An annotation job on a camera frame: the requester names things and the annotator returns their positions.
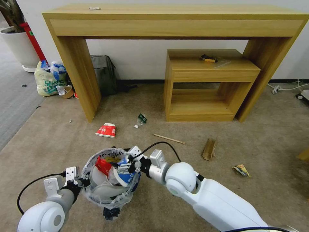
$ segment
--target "black cable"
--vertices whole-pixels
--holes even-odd
[[[18,208],[18,210],[20,211],[20,213],[21,213],[22,215],[24,215],[24,212],[23,212],[22,208],[20,207],[19,201],[20,201],[20,197],[22,196],[22,194],[23,194],[23,192],[26,190],[26,188],[28,188],[31,184],[33,184],[34,182],[36,182],[36,181],[38,181],[38,180],[41,180],[41,179],[43,179],[43,178],[50,177],[50,176],[57,176],[57,175],[60,175],[60,176],[62,176],[62,177],[65,177],[65,172],[62,172],[62,173],[53,173],[53,174],[49,174],[49,175],[40,177],[40,178],[38,178],[38,179],[35,179],[35,180],[31,181],[29,184],[27,184],[27,185],[21,190],[21,192],[19,193],[18,198],[17,198],[17,208]]]
[[[150,145],[149,147],[147,147],[145,150],[143,150],[141,153],[139,153],[137,156],[135,156],[135,157],[133,157],[133,158],[135,159],[135,158],[141,156],[141,155],[144,154],[146,151],[148,151],[150,148],[152,148],[153,146],[155,146],[155,145],[157,145],[157,144],[160,144],[160,143],[165,143],[165,144],[169,145],[169,146],[171,147],[171,149],[173,149],[173,151],[174,151],[174,153],[175,153],[177,159],[179,160],[179,162],[181,162],[181,160],[180,160],[180,158],[179,158],[179,156],[178,156],[178,154],[177,154],[175,148],[174,148],[172,145],[170,145],[168,142],[164,142],[164,141],[156,142],[156,143]]]
[[[242,232],[242,231],[248,231],[248,230],[277,230],[281,232],[290,232],[286,229],[282,229],[278,227],[247,227],[247,228],[241,228],[241,229],[228,230],[224,232]]]

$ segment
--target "potted plant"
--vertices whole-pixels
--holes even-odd
[[[34,72],[39,57],[26,32],[20,27],[20,24],[25,21],[16,0],[0,0],[0,11],[10,26],[1,29],[0,36],[22,64],[23,69],[27,72]]]

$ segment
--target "black baseboard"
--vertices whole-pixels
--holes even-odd
[[[302,79],[300,80],[302,81],[302,83],[309,83],[309,79]],[[270,80],[269,83],[293,83],[296,82],[297,83],[297,79],[275,79],[275,80]]]
[[[162,79],[143,79],[143,80],[118,80],[124,84],[164,84],[164,80]],[[297,79],[275,79],[270,80],[269,83],[293,83],[296,82]],[[303,83],[309,83],[309,79],[303,79]]]
[[[118,80],[124,84],[164,84],[164,80],[161,79],[143,79],[143,80]]]

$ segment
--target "gray carpet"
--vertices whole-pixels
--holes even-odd
[[[7,25],[0,16],[0,28]],[[33,73],[25,72],[0,38],[0,150],[40,105]]]
[[[186,145],[171,142],[184,162],[249,201],[270,225],[290,224],[309,231],[309,165],[296,159],[309,144],[309,107],[295,93],[272,95],[267,87],[244,123],[166,122],[162,84],[140,85],[104,98],[92,123],[87,123],[77,99],[48,97],[0,152],[1,231],[16,230],[21,217],[16,198],[31,180],[74,165],[82,168],[103,148],[138,145],[144,149],[161,141],[153,133],[185,141]],[[137,130],[133,126],[140,112],[148,122]],[[95,135],[106,122],[116,123],[116,138]],[[201,158],[210,137],[218,137],[212,162]],[[168,162],[177,162],[167,145],[156,148],[164,151]],[[241,163],[252,178],[232,169]],[[25,191],[21,206],[26,210],[45,197],[43,183],[36,183]],[[96,205],[79,196],[62,230],[66,231],[217,230],[164,186],[142,175],[132,201],[116,221],[105,221]]]

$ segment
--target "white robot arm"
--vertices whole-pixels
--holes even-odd
[[[170,166],[162,150],[154,150],[148,158],[137,146],[131,148],[130,162],[119,166],[122,173],[141,171],[147,177],[166,185],[168,191],[192,205],[194,211],[219,231],[245,231],[242,228],[260,227],[255,232],[298,232],[287,226],[271,230],[255,208],[243,198],[220,183],[206,179],[185,162]],[[86,184],[78,180],[78,169],[66,169],[66,187],[61,188],[60,177],[44,181],[46,202],[39,203],[25,212],[18,224],[18,232],[57,232],[68,219],[68,212],[77,199],[80,189]]]

